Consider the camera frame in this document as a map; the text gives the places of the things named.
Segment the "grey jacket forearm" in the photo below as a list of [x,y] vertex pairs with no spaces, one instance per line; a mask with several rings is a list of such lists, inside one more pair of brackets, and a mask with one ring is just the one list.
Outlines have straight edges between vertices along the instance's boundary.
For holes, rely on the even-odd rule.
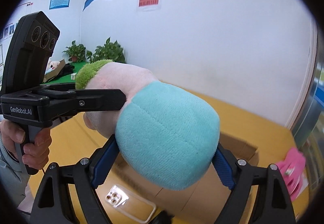
[[1,139],[1,184],[16,207],[26,197],[28,181],[29,175],[21,171],[19,162],[9,154]]

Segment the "person's left hand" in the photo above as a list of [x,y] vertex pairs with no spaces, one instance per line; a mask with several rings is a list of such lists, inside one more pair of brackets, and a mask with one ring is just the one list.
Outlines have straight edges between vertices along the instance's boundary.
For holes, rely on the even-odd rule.
[[[25,140],[25,131],[17,124],[4,119],[1,121],[1,138],[4,147],[17,159],[15,144],[22,144]],[[22,162],[31,168],[41,170],[49,161],[49,146],[52,143],[50,128],[44,128],[35,136],[34,143],[24,144]]]

